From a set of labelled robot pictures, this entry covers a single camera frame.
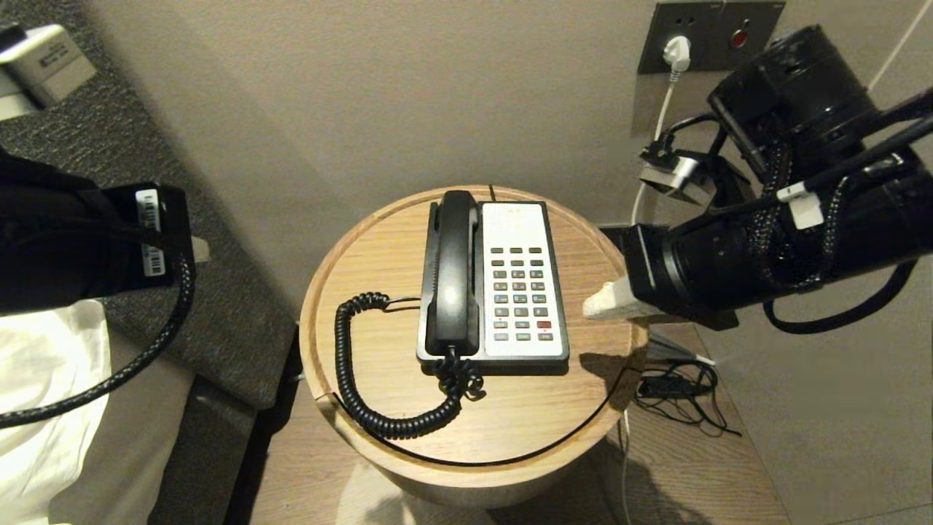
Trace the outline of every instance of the round wooden side table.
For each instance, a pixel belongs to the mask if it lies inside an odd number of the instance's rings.
[[[494,508],[541,492],[618,422],[644,367],[648,330],[624,320],[587,320],[583,301],[625,271],[619,251],[576,213],[548,199],[495,188],[499,201],[545,201],[560,275],[569,372],[487,376],[487,395],[463,400],[446,427],[384,441],[364,431],[340,403],[334,368],[334,312],[365,291],[420,295],[428,210],[448,190],[493,200],[487,186],[443,188],[370,215],[326,256],[301,309],[299,337],[318,408],[351,447],[404,490],[439,504]],[[367,404],[393,418],[440,403],[438,381],[415,359],[417,309],[364,312],[353,320],[356,384]]]

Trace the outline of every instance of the telephone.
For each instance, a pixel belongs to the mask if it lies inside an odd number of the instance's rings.
[[[450,191],[428,218],[416,355],[453,352],[484,375],[560,375],[570,355],[543,202]]]
[[[354,378],[350,321],[361,312],[421,300],[415,354],[446,398],[412,418],[370,408]],[[457,417],[464,396],[485,395],[483,375],[561,375],[570,347],[548,208],[542,202],[477,203],[469,192],[444,193],[427,225],[422,296],[390,299],[371,291],[337,307],[334,361],[341,401],[367,432],[382,439],[432,433]]]

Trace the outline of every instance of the sticker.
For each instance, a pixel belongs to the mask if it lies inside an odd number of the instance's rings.
[[[141,190],[136,192],[136,211],[139,213],[140,225],[155,230],[162,231],[159,217],[159,191],[155,188]],[[158,248],[149,245],[142,245],[143,249],[143,273],[146,277],[158,277],[165,275],[165,254]]]

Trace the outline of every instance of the coiled phone cord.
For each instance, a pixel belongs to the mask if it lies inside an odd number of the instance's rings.
[[[334,318],[334,348],[337,366],[337,382],[340,386],[343,405],[350,416],[367,432],[386,439],[408,439],[432,433],[453,421],[460,413],[460,400],[466,395],[470,399],[482,396],[482,376],[477,365],[469,359],[461,360],[453,349],[444,359],[434,362],[432,372],[439,380],[441,391],[447,399],[436,408],[414,418],[395,419],[376,412],[366,405],[356,389],[353,372],[353,349],[350,343],[350,320],[366,310],[382,310],[395,302],[416,298],[389,299],[377,291],[360,293],[337,307]]]

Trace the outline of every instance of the wall outlet panel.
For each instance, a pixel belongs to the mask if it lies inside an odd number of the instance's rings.
[[[732,71],[761,53],[771,39],[786,2],[674,2],[655,6],[642,50],[639,74],[670,73],[662,55],[675,36],[690,40],[690,71]],[[734,47],[737,31],[746,31]]]

